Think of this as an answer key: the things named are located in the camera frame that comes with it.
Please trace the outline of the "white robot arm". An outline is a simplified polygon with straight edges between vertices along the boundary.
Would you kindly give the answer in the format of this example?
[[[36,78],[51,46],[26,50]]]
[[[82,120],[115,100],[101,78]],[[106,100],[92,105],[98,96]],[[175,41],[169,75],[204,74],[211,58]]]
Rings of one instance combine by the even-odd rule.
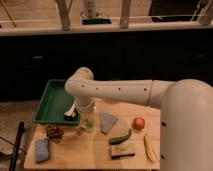
[[[94,97],[158,108],[160,171],[213,171],[213,86],[196,79],[179,81],[96,81],[86,67],[66,82],[78,109]]]

